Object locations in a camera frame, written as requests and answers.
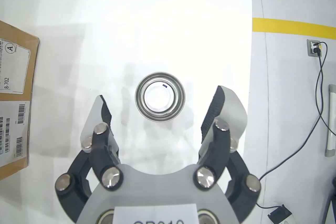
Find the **metal screw head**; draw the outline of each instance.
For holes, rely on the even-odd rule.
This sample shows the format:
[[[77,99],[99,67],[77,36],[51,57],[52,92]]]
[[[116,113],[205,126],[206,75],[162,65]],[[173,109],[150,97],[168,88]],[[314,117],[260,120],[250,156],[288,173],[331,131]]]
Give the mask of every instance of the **metal screw head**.
[[[108,210],[101,214],[98,218],[97,224],[112,224],[114,210]]]
[[[230,142],[230,153],[236,152],[238,149],[238,141],[231,137],[231,142]]]
[[[114,187],[120,180],[120,171],[116,167],[107,169],[102,175],[102,183],[104,187]]]
[[[89,136],[87,137],[86,139],[84,139],[81,143],[81,146],[82,146],[82,149],[85,151],[85,150],[88,150],[91,148],[91,145],[92,145],[92,137]]]
[[[205,166],[201,167],[196,172],[197,182],[204,188],[211,187],[215,182],[215,176],[211,170]]]
[[[66,190],[68,188],[68,186],[70,185],[71,182],[71,177],[69,174],[65,173],[60,175],[60,177],[58,177],[58,179],[55,182],[55,188],[58,191],[63,191]]]
[[[106,123],[100,123],[93,128],[93,131],[96,135],[100,135],[107,130]]]
[[[259,179],[252,174],[249,174],[246,177],[246,185],[249,188],[249,190],[253,192],[259,192],[261,189],[261,184],[260,184]]]
[[[229,130],[229,124],[221,118],[218,118],[215,121],[215,126],[216,126],[217,129],[220,129],[223,132]]]
[[[199,224],[215,224],[214,220],[206,214],[202,214],[198,217]]]
[[[198,211],[198,222],[199,224],[218,224],[215,215],[208,210]]]

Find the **printed number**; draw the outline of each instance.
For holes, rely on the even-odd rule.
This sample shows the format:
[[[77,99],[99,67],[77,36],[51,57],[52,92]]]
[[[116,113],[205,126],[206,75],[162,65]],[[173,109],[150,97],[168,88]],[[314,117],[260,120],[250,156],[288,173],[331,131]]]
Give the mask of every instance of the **printed number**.
[[[8,89],[9,88],[9,78],[5,78],[5,86],[4,86],[4,88],[5,89]]]

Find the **wall outlet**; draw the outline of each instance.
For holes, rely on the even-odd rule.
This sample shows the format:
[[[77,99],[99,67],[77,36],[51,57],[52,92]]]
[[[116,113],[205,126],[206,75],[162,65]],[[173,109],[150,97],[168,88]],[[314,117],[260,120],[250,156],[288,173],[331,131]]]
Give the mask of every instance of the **wall outlet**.
[[[320,43],[320,41],[307,39],[307,51],[310,57],[318,57],[317,53],[313,52],[314,48],[317,47],[314,46],[315,43]]]

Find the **black cable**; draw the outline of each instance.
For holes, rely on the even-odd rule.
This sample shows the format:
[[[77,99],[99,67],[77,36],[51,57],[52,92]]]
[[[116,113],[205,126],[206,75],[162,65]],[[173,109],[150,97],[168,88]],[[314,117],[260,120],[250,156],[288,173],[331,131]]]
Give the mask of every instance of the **black cable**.
[[[326,49],[325,49],[325,52],[326,52],[326,53],[325,53],[325,56],[324,56],[322,65],[321,65],[321,58],[320,58],[320,56],[319,56],[320,67],[323,67],[325,58],[327,57],[327,54],[328,54],[328,45],[327,45],[327,43],[325,43],[325,42],[319,42],[318,44],[321,44],[321,43],[323,43],[323,44],[325,45],[325,47],[326,47]],[[323,117],[322,117],[322,112],[319,111],[319,108],[318,108],[318,105],[317,105],[316,92],[315,92],[315,104],[316,104],[317,111],[318,111],[319,115],[321,116],[321,120],[323,121],[324,125],[328,128],[328,130],[329,130],[332,134],[334,134],[334,135],[336,136],[336,134],[329,128],[329,125],[328,125],[328,124],[325,122],[325,120],[323,119]]]
[[[266,175],[268,175],[269,173],[273,172],[275,169],[278,169],[282,164],[284,164],[287,160],[291,159],[292,157],[294,157],[299,151],[301,151],[301,149],[306,145],[306,143],[308,142],[310,136],[312,135],[313,131],[315,130],[319,120],[322,118],[322,113],[323,113],[323,109],[324,109],[324,102],[323,102],[323,71],[322,71],[322,68],[323,68],[323,65],[324,65],[324,62],[325,62],[325,59],[327,57],[327,53],[328,53],[328,46],[327,46],[327,50],[326,50],[326,53],[325,53],[325,56],[324,56],[324,59],[323,59],[323,63],[321,63],[321,50],[319,47],[316,48],[316,52],[318,54],[318,60],[319,60],[319,65],[320,65],[320,70],[319,70],[319,73],[318,73],[318,78],[316,80],[316,86],[315,86],[315,103],[316,103],[316,107],[318,109],[318,119],[316,120],[314,126],[312,127],[311,131],[309,132],[306,140],[304,141],[304,143],[301,145],[300,148],[298,148],[294,153],[292,153],[289,157],[285,158],[282,162],[280,162],[278,165],[276,165],[275,167],[273,167],[272,169],[266,171],[260,178],[259,178],[259,181],[261,181]],[[317,88],[318,88],[318,80],[321,76],[321,84],[320,84],[320,94],[321,94],[321,111],[319,110],[318,108],[318,104],[317,104]],[[257,206],[261,209],[274,209],[274,208],[278,208],[278,207],[281,207],[281,206],[260,206],[258,203],[257,203]]]

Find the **white tabletop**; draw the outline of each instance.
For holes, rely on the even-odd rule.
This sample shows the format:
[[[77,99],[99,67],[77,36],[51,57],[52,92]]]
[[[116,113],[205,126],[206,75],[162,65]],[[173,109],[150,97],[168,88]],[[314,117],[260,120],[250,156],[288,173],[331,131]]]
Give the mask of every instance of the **white tabletop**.
[[[0,182],[5,222],[70,223],[54,182],[80,151],[99,94],[121,162],[151,174],[197,162],[217,85],[234,90],[247,110],[252,0],[0,0],[0,19],[41,39],[30,165]],[[139,81],[156,71],[173,74],[186,91],[183,111],[168,124],[146,120],[135,106]],[[219,181],[224,190],[227,180]],[[94,188],[92,174],[89,181]]]

